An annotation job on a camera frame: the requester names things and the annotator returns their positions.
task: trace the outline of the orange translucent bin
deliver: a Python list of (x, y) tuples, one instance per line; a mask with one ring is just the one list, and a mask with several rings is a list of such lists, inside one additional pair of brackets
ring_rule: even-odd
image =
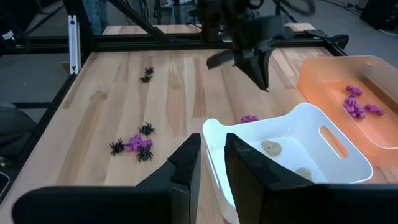
[[(357, 102), (376, 105), (385, 115), (365, 111), (364, 119), (352, 118), (342, 107), (351, 94), (345, 90), (347, 85), (363, 91)], [(298, 87), (372, 165), (398, 165), (398, 70), (373, 56), (308, 58), (302, 65)]]

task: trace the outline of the robotic arm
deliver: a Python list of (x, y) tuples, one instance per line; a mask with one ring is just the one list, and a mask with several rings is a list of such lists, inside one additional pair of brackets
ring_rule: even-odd
[[(306, 16), (315, 12), (313, 0), (283, 0), (281, 3)], [(233, 43), (233, 49), (210, 57), (207, 60), (208, 68), (215, 68), (233, 59), (236, 66), (260, 89), (267, 91), (268, 60), (273, 51), (271, 43), (276, 39), (292, 37), (294, 32), (284, 25), (287, 23), (285, 16), (263, 16), (259, 11), (263, 4), (264, 0), (259, 0), (259, 4), (250, 0), (199, 0), (198, 10), (205, 41), (219, 41), (218, 31), (222, 21), (224, 31)]]

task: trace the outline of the cable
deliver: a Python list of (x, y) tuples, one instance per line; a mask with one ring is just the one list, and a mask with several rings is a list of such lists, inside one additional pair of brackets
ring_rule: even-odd
[(144, 18), (146, 19), (146, 21), (148, 21), (149, 19), (149, 10), (148, 10), (148, 3), (146, 0), (141, 0), (140, 3), (140, 8), (141, 8), (141, 14), (144, 15)]
[(280, 6), (280, 10), (290, 19), (290, 21), (292, 21), (293, 23), (298, 23), (296, 19), (293, 18), (292, 15), (290, 15), (290, 13), (288, 11), (286, 11), (286, 9), (282, 6)]
[(255, 6), (250, 3), (250, 0), (248, 1), (248, 8), (250, 9), (259, 9), (262, 5), (264, 4), (264, 0), (260, 0), (260, 4), (258, 6)]
[(333, 0), (333, 1), (322, 0), (322, 1), (327, 2), (329, 4), (333, 4), (333, 5), (338, 6), (338, 7), (341, 7), (341, 8), (347, 10), (348, 12), (350, 12), (350, 13), (356, 15), (356, 16), (360, 16), (360, 13), (350, 10), (350, 8), (353, 7), (353, 5), (350, 4), (350, 3), (345, 4), (344, 2), (337, 1), (337, 0)]
[(142, 7), (142, 0), (139, 0), (139, 10), (141, 11), (141, 15), (145, 18), (144, 8)]
[(29, 36), (31, 33), (33, 33), (35, 30), (37, 30), (41, 25), (43, 25), (45, 22), (47, 22), (49, 19), (51, 19), (53, 16), (55, 16), (63, 8), (64, 8), (64, 6), (62, 5), (58, 8), (56, 8), (56, 10), (54, 10), (53, 12), (45, 14), (47, 16), (44, 17), (44, 19), (42, 19), (40, 22), (38, 22), (35, 26), (30, 28), (29, 30), (25, 31), (25, 36)]
[[(315, 13), (315, 2), (314, 0), (279, 0), (285, 7), (293, 10), (296, 13), (304, 16), (311, 16)], [(296, 4), (301, 2), (306, 6), (306, 9), (298, 7)]]
[(200, 27), (200, 26), (198, 26), (198, 25), (194, 24), (193, 22), (188, 22), (188, 23), (186, 23), (186, 25), (193, 25), (193, 26), (195, 26), (195, 27), (197, 27), (197, 28), (201, 29), (201, 27)]
[(390, 32), (387, 32), (387, 31), (385, 31), (385, 30), (382, 30), (382, 29), (379, 29), (379, 30), (380, 30), (381, 32), (387, 34), (387, 35), (390, 35), (390, 36), (393, 36), (393, 37), (398, 37), (398, 33), (397, 33), (397, 34), (394, 34), (394, 33), (390, 33)]

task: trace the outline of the white plastic bin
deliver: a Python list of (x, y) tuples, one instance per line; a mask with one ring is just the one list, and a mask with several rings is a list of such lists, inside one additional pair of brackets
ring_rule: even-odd
[[(321, 135), (322, 126), (346, 148), (347, 158), (341, 158)], [(301, 167), (308, 168), (315, 183), (352, 184), (369, 180), (373, 174), (372, 166), (362, 153), (319, 108), (310, 103), (297, 105), (285, 116), (246, 124), (224, 126), (209, 119), (203, 125), (206, 163), (221, 212), (232, 224), (239, 220), (225, 171), (226, 133), (235, 133), (268, 157), (261, 142), (266, 139), (278, 142), (282, 152), (270, 158), (293, 172)]]

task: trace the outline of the floor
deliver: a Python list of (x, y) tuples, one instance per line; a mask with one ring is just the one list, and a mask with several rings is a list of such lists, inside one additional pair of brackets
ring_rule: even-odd
[[(154, 1), (147, 0), (149, 22), (156, 24), (152, 17)], [(375, 55), (398, 68), (398, 37), (389, 36), (363, 22), (358, 16), (323, 1), (316, 1), (317, 12), (313, 17), (303, 17), (294, 12), (291, 15), (298, 22), (309, 22), (328, 35), (348, 34), (346, 47), (349, 55)], [(264, 3), (261, 11), (273, 14), (275, 5), (271, 0)], [(162, 13), (162, 23), (169, 24), (171, 12)], [(124, 15), (108, 3), (110, 25), (128, 25)], [(66, 36), (68, 34), (67, 13), (59, 11), (32, 36)], [(67, 54), (47, 55), (6, 55), (0, 58), (0, 101), (32, 102), (51, 101), (67, 78), (61, 66), (68, 61)], [(38, 121), (45, 110), (27, 110), (26, 113)]]

